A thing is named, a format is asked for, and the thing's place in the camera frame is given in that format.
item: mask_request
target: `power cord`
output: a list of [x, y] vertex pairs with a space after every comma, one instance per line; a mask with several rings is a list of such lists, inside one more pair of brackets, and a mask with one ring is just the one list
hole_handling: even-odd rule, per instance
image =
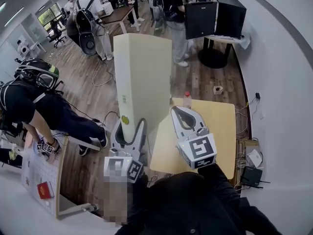
[[94, 83], [94, 76], [96, 75], [97, 70], [98, 70], [99, 67], [100, 67], [100, 63], [101, 63], [101, 60], [99, 61], [99, 64], [98, 64], [96, 70], [95, 70], [94, 73], [93, 73], [93, 76], [92, 76], [92, 84], [93, 84], [94, 86], [102, 86], [102, 85], [105, 85], [105, 84], [109, 83], [112, 79], [113, 79], [114, 82], [116, 82], [116, 81], [114, 80], [115, 75], [113, 75], [112, 73], [110, 73], [110, 72], [108, 71], [108, 65], [105, 63], [105, 65], [106, 65], [106, 71], [107, 71], [112, 77], [111, 77], [108, 81], [104, 82], [103, 84], [95, 84], [95, 83]]

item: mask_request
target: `yellow table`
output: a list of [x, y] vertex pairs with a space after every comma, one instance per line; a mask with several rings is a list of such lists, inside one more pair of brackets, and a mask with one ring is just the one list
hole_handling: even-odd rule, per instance
[[[174, 105], [182, 106], [182, 98], [173, 98]], [[192, 100], [192, 110], [198, 112], [210, 133], [213, 133], [217, 149], [216, 162], [228, 179], [234, 177], [236, 158], [236, 117], [233, 104]], [[169, 114], [159, 125], [153, 149], [150, 169], [178, 174], [192, 170], [177, 148], [177, 136]]]

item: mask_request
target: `desk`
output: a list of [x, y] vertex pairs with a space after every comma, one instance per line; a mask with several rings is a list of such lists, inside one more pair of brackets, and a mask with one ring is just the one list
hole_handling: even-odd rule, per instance
[[[226, 43], [225, 53], [214, 49], [214, 41], [220, 43]], [[200, 62], [210, 68], [220, 69], [227, 65], [228, 56], [232, 44], [242, 44], [246, 41], [250, 41], [249, 35], [244, 35], [241, 39], [228, 38], [224, 36], [214, 36], [210, 35], [204, 38], [203, 49], [198, 53], [198, 58]]]
[[[182, 106], [182, 98], [173, 98], [174, 105]], [[216, 162], [228, 179], [232, 179], [236, 158], [236, 117], [233, 104], [192, 100], [192, 110], [198, 112], [210, 133], [213, 133], [217, 149]], [[192, 170], [177, 148], [177, 136], [169, 114], [159, 125], [153, 149], [150, 169], [177, 174]]]
[[136, 13], [135, 13], [133, 6], [125, 6], [122, 8], [118, 8], [116, 10], [113, 10], [113, 13], [111, 15], [109, 15], [107, 17], [101, 17], [100, 19], [101, 19], [103, 25], [120, 24], [122, 31], [123, 31], [123, 34], [127, 34], [127, 31], [126, 31], [126, 28], [125, 28], [123, 21], [128, 16], [128, 14], [131, 12], [133, 13], [136, 30], [140, 31], [137, 17], [136, 17]]
[[[34, 142], [30, 148], [24, 148], [22, 161], [22, 185], [26, 188], [30, 195], [34, 197], [37, 202], [55, 218], [58, 218], [61, 215], [80, 211], [82, 207], [90, 206], [89, 203], [86, 203], [60, 211], [61, 175], [68, 142], [73, 141], [78, 144], [86, 145], [92, 149], [100, 150], [99, 147], [86, 144], [70, 136], [66, 136], [65, 133], [60, 131], [52, 131], [52, 134], [59, 133], [61, 134], [57, 135], [56, 138], [59, 140], [61, 151], [58, 155], [56, 155], [52, 164], [48, 163], [43, 156], [39, 155], [38, 152], [35, 151], [36, 144], [34, 144]], [[46, 181], [51, 183], [54, 197], [43, 200], [39, 197], [37, 185]]]
[[34, 50], [36, 46], [39, 46], [44, 51], [44, 53], [47, 53], [44, 47], [39, 42], [34, 43], [31, 47], [29, 47], [29, 49]]

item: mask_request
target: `red book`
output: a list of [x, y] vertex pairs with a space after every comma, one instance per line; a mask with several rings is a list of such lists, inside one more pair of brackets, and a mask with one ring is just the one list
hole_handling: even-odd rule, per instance
[[44, 182], [37, 185], [37, 189], [41, 199], [48, 199], [54, 197], [50, 182]]

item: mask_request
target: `yellow sticker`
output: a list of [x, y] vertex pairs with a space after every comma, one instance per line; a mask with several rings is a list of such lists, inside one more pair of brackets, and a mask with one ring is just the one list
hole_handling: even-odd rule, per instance
[[128, 117], [122, 116], [122, 122], [123, 122], [124, 124], [128, 125], [128, 124], [129, 124], [129, 119], [128, 119]]

